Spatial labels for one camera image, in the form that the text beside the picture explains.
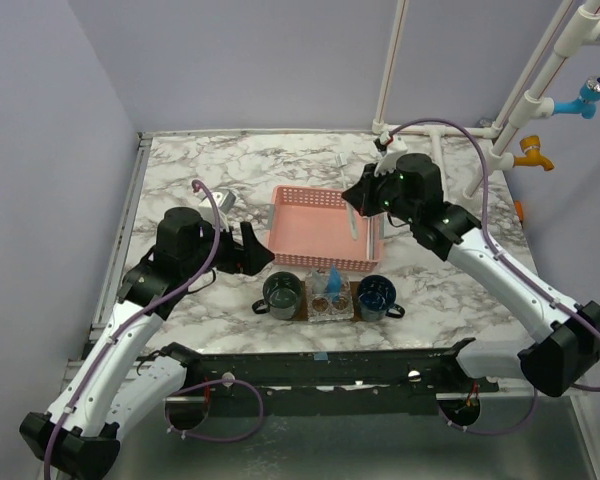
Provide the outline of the dark blue mug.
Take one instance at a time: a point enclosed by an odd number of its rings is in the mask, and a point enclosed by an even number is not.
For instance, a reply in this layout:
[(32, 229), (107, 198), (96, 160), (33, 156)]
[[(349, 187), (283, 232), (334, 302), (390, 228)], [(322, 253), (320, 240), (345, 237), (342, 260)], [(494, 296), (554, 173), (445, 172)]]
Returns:
[(381, 275), (369, 275), (358, 284), (355, 294), (359, 317), (365, 322), (377, 322), (385, 317), (401, 319), (404, 308), (396, 303), (394, 284)]

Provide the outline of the brown wooden oval tray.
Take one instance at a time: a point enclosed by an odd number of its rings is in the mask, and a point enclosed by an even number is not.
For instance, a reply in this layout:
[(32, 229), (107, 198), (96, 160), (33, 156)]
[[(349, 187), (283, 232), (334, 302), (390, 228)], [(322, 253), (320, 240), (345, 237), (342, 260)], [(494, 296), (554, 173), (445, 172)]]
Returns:
[(356, 322), (360, 321), (358, 301), (355, 296), (359, 283), (344, 282), (338, 295), (315, 293), (313, 282), (302, 282), (304, 298), (293, 321), (308, 323)]

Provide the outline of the blue toothpaste tube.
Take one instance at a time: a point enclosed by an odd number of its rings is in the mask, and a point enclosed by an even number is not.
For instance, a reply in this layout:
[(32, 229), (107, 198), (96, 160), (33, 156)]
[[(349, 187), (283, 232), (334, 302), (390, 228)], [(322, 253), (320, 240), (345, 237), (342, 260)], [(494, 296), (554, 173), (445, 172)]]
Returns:
[(329, 277), (325, 289), (325, 294), (331, 300), (337, 300), (342, 287), (342, 278), (339, 270), (332, 265), (329, 271)]

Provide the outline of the pink plastic basket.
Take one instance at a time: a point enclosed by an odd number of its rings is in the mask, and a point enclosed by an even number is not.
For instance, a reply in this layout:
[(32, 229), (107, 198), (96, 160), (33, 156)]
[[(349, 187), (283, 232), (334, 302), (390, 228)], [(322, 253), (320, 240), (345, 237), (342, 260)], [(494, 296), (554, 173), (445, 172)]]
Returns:
[(383, 256), (383, 219), (374, 260), (367, 259), (367, 219), (349, 211), (335, 189), (279, 185), (269, 209), (267, 248), (274, 262), (345, 272), (373, 271)]

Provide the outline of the dark green mug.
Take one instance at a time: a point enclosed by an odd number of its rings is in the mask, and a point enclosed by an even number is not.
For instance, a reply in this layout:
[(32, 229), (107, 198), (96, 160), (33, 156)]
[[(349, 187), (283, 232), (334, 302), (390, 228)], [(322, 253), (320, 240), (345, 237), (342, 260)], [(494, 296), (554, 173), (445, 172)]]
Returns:
[(270, 314), (278, 320), (292, 320), (300, 311), (304, 295), (301, 280), (293, 273), (270, 275), (262, 287), (262, 298), (252, 304), (255, 314)]

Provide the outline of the clear textured acrylic holder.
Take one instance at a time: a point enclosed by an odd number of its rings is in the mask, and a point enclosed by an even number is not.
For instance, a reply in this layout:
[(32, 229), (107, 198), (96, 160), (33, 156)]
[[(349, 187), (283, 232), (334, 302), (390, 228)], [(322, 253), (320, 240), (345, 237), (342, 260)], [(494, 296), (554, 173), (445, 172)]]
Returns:
[(341, 274), (342, 287), (337, 300), (311, 292), (309, 274), (305, 277), (306, 317), (309, 323), (328, 323), (354, 319), (354, 302), (349, 278)]

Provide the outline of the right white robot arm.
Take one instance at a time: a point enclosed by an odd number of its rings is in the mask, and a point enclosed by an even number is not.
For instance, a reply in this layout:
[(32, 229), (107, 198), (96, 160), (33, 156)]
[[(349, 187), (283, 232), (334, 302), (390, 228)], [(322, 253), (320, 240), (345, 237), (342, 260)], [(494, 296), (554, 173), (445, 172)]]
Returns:
[(420, 246), (480, 283), (533, 341), (469, 341), (440, 367), (447, 389), (463, 391), (482, 377), (515, 378), (559, 397), (599, 361), (600, 305), (578, 304), (507, 256), (474, 215), (445, 200), (440, 169), (428, 156), (403, 154), (391, 170), (375, 170), (365, 165), (342, 199), (363, 217), (405, 222)]

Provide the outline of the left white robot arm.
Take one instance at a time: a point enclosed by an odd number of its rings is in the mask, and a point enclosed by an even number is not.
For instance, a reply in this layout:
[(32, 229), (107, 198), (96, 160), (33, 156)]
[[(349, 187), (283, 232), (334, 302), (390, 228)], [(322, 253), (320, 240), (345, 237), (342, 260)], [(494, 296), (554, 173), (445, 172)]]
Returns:
[(120, 387), (148, 340), (210, 270), (254, 276), (275, 256), (241, 222), (241, 239), (194, 209), (175, 207), (159, 222), (155, 244), (123, 277), (105, 329), (80, 370), (43, 413), (30, 412), (19, 432), (46, 469), (74, 479), (104, 478), (123, 430), (176, 391), (194, 393), (207, 376), (199, 354), (176, 344), (159, 351), (128, 393)]

